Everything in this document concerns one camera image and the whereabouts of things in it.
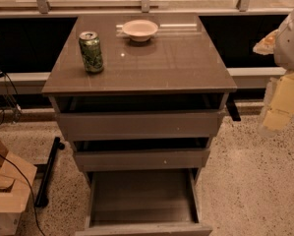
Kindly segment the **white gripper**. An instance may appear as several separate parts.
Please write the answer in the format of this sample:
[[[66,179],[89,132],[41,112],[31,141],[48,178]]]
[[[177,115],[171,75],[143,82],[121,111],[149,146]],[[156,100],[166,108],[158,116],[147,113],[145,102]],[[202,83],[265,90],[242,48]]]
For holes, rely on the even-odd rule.
[[[274,56],[275,63],[294,71],[294,9],[275,29],[254,47],[257,54]],[[265,89],[264,107],[260,114],[258,132],[271,137],[280,132],[294,116],[294,72],[279,79],[271,78]]]

